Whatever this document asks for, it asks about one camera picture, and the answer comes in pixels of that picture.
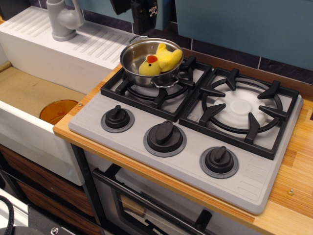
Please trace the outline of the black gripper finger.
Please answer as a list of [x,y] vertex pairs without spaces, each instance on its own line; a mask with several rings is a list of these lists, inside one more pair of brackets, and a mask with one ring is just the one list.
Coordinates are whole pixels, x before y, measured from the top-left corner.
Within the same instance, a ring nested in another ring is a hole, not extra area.
[[131,10],[135,31],[144,34],[154,29],[157,22],[157,0],[132,0]]
[[130,0],[110,0],[110,2],[117,15],[125,13],[131,8]]

